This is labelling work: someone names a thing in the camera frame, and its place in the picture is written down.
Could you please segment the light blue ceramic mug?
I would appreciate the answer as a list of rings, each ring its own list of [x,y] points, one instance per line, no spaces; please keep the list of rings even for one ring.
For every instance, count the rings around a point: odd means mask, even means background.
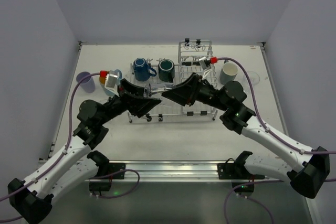
[[[119,69],[116,70],[101,70],[99,73],[99,82],[103,88],[103,91],[109,97],[115,95],[118,96],[118,85],[122,79],[122,72]]]

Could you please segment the grey blue mug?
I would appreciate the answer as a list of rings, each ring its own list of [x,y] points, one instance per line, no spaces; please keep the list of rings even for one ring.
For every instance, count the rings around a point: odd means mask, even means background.
[[[234,63],[225,62],[220,70],[219,81],[225,85],[229,81],[233,81],[238,74],[238,68]]]

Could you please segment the lavender plastic cup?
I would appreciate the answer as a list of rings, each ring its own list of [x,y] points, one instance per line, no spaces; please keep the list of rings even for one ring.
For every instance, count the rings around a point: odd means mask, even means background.
[[[80,83],[80,87],[86,93],[93,93],[96,89],[94,80],[89,72],[80,72],[76,76],[76,81]]]

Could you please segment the clear glass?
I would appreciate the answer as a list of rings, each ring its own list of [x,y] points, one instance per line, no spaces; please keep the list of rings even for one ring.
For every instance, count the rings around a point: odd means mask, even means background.
[[[249,86],[248,79],[250,80],[252,86],[256,86],[260,82],[259,74],[254,71],[247,71],[247,73],[244,74],[242,84],[245,86]]]
[[[143,96],[149,98],[156,94],[162,94],[167,90],[171,90],[173,86],[174,86],[173,83],[148,83],[144,87]]]

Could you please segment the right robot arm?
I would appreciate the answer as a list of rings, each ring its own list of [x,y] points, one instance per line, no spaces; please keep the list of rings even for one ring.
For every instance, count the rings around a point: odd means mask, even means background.
[[[220,120],[228,130],[259,143],[288,166],[254,165],[253,156],[249,154],[244,159],[244,167],[250,174],[289,182],[296,192],[314,199],[330,173],[329,151],[321,146],[304,145],[265,123],[256,110],[244,105],[247,95],[237,81],[229,81],[217,90],[202,76],[193,73],[162,95],[181,106],[201,102],[222,110]]]

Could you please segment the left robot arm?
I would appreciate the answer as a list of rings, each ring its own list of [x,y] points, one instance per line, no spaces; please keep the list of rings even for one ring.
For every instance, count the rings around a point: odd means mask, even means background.
[[[104,86],[113,96],[104,104],[85,100],[79,107],[79,125],[71,125],[63,147],[35,172],[23,180],[13,179],[7,186],[10,205],[28,223],[40,223],[53,203],[65,192],[89,178],[106,177],[109,160],[96,147],[109,130],[105,124],[128,111],[140,118],[161,103],[144,96],[144,88],[112,75]]]

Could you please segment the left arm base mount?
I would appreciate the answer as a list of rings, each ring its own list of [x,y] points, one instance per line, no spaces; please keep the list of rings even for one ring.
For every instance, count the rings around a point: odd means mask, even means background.
[[[95,177],[100,177],[104,175],[109,175],[115,172],[118,172],[120,170],[123,170],[126,168],[125,163],[108,163],[103,165],[102,168],[98,169],[97,174]],[[101,182],[90,182],[89,183],[89,191],[91,193],[102,195],[103,192],[108,192],[111,189],[113,179],[116,180],[122,180],[124,179],[124,173],[119,173],[114,176],[103,178]]]

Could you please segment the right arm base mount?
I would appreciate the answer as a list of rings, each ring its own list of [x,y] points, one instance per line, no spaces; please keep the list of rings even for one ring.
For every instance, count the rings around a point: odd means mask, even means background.
[[[234,182],[235,180],[246,180],[248,182],[254,181],[254,175],[249,173],[245,167],[236,164],[233,158],[229,158],[222,163],[217,164],[217,173],[219,179],[231,180],[231,185],[234,188],[239,186],[234,190],[235,193],[241,196],[251,196],[254,192],[254,185],[243,186],[243,182]]]

